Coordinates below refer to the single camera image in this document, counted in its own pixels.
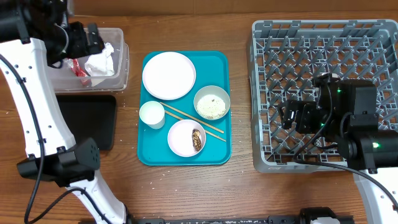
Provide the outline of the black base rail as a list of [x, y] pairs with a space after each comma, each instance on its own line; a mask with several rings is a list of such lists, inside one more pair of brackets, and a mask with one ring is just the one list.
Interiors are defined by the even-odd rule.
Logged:
[[298, 215], [269, 215], [263, 218], [213, 218], [165, 220], [163, 218], [133, 218], [139, 224], [305, 224], [341, 223], [355, 224], [353, 216], [338, 216], [329, 207], [302, 208]]

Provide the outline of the black food waste tray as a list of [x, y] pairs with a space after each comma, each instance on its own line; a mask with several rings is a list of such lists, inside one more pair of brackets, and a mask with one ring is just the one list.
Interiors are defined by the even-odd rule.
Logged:
[[79, 144], [93, 138], [101, 151], [114, 145], [117, 102], [112, 95], [57, 95], [62, 116]]

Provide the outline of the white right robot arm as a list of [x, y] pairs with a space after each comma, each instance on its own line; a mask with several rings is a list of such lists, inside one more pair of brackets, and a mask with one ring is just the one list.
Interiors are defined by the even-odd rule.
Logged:
[[304, 158], [303, 145], [294, 162], [341, 169], [353, 174], [369, 223], [397, 223], [397, 131], [379, 129], [377, 88], [369, 80], [324, 73], [312, 79], [317, 101], [287, 100], [278, 105], [282, 127], [330, 142], [346, 159], [341, 166]]

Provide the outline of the red candy wrapper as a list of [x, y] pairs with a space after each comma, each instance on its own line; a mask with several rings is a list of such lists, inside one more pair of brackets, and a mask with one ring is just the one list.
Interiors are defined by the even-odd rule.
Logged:
[[80, 83], [83, 86], [88, 86], [91, 80], [88, 78], [89, 75], [80, 67], [77, 59], [66, 59], [65, 63], [68, 65], [70, 70], [75, 74], [76, 77], [80, 77]]

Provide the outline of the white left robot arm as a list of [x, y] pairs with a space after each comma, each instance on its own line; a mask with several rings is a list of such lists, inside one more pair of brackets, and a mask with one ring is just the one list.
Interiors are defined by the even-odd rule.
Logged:
[[36, 184], [55, 182], [77, 196], [96, 223], [133, 223], [101, 175], [95, 141], [75, 141], [49, 79], [65, 58], [104, 49], [97, 25], [71, 23], [71, 13], [68, 1], [1, 2], [1, 71], [25, 134], [27, 157], [17, 169]]

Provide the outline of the teal serving tray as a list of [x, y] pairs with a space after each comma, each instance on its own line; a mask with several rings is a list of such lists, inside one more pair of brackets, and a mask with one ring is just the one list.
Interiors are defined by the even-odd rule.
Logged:
[[228, 60], [218, 51], [144, 58], [137, 156], [148, 166], [221, 165], [232, 154]]

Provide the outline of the grey bowl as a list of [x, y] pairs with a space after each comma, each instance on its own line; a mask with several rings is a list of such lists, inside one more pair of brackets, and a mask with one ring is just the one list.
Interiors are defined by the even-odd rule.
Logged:
[[226, 104], [226, 112], [224, 113], [224, 115], [222, 117], [224, 117], [228, 113], [228, 111], [230, 109], [230, 105], [231, 105], [230, 97], [229, 97], [228, 93], [223, 88], [221, 88], [219, 86], [215, 86], [215, 85], [208, 85], [208, 86], [205, 86], [197, 91], [197, 93], [194, 97], [194, 100], [193, 100], [193, 105], [194, 105], [195, 111], [197, 113], [198, 113], [197, 103], [198, 103], [199, 99], [205, 95], [216, 95], [216, 96], [220, 97]]

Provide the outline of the upper wooden chopstick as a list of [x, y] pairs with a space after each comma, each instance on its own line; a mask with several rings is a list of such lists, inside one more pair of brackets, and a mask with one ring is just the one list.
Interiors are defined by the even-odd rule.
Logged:
[[223, 130], [218, 129], [218, 128], [216, 128], [215, 126], [212, 126], [212, 125], [210, 125], [210, 124], [208, 124], [208, 123], [206, 123], [206, 122], [204, 122], [204, 121], [202, 121], [202, 120], [200, 120], [200, 119], [198, 119], [198, 118], [195, 118], [195, 117], [191, 116], [190, 114], [187, 114], [187, 113], [185, 113], [185, 112], [183, 112], [183, 111], [181, 111], [181, 110], [178, 110], [178, 109], [176, 109], [176, 108], [174, 108], [174, 107], [172, 107], [172, 106], [170, 106], [170, 105], [167, 105], [167, 104], [165, 104], [165, 103], [163, 103], [163, 102], [160, 102], [160, 104], [162, 104], [162, 105], [168, 107], [169, 109], [174, 110], [175, 112], [178, 112], [178, 113], [180, 113], [180, 114], [182, 114], [182, 115], [184, 115], [184, 116], [186, 116], [186, 117], [188, 117], [188, 118], [191, 118], [191, 119], [193, 119], [193, 120], [195, 120], [195, 121], [197, 121], [197, 122], [199, 122], [199, 123], [201, 123], [201, 124], [204, 124], [205, 126], [211, 128], [211, 129], [214, 129], [215, 131], [217, 131], [217, 132], [219, 132], [219, 133], [224, 134], [224, 131], [223, 131]]

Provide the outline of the small pink bowl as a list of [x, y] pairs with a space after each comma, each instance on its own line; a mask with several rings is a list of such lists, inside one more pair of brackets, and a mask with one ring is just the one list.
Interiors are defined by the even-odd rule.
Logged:
[[192, 142], [192, 131], [199, 130], [201, 139], [201, 150], [206, 144], [206, 133], [203, 127], [196, 121], [190, 119], [183, 119], [177, 121], [169, 129], [167, 135], [167, 142], [172, 152], [180, 157], [193, 157], [200, 151], [196, 151]]

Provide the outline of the leftover white rice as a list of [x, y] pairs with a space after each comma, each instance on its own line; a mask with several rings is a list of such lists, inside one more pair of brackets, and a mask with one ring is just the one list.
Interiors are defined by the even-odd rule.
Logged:
[[226, 104], [216, 95], [205, 95], [199, 99], [197, 111], [206, 119], [218, 119], [226, 112]]

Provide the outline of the grey dishwasher rack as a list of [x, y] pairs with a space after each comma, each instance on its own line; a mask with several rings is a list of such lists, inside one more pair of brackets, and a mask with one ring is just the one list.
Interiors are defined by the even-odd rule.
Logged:
[[362, 79], [377, 88], [380, 129], [397, 129], [397, 22], [379, 20], [260, 20], [248, 42], [251, 86], [251, 131], [254, 168], [262, 173], [311, 173], [315, 166], [297, 164], [301, 149], [307, 159], [345, 165], [323, 138], [281, 125], [278, 104], [315, 101], [311, 79], [324, 73]]

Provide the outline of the white napkin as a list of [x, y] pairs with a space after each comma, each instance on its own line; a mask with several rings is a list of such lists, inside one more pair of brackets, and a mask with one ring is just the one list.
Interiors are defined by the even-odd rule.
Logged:
[[90, 55], [85, 63], [85, 70], [91, 77], [91, 86], [99, 85], [104, 79], [96, 77], [112, 77], [115, 74], [112, 54], [113, 46], [107, 42], [105, 48], [100, 54]]

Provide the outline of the white paper cup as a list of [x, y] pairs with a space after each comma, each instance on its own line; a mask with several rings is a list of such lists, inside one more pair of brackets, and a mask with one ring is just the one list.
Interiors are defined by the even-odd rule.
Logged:
[[144, 103], [139, 110], [139, 117], [143, 123], [152, 129], [160, 129], [165, 124], [165, 110], [157, 101]]

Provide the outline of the brown food scrap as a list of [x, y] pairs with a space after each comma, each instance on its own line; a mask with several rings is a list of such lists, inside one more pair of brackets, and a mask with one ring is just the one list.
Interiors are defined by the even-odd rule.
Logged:
[[192, 142], [193, 142], [193, 147], [194, 149], [198, 152], [201, 150], [201, 139], [200, 139], [201, 135], [199, 130], [194, 129], [192, 131]]

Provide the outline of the large white pink-rimmed plate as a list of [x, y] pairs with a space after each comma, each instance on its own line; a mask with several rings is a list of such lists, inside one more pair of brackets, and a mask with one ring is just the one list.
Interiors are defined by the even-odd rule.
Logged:
[[194, 86], [197, 73], [193, 62], [178, 52], [162, 52], [144, 66], [142, 82], [145, 89], [160, 100], [176, 100]]

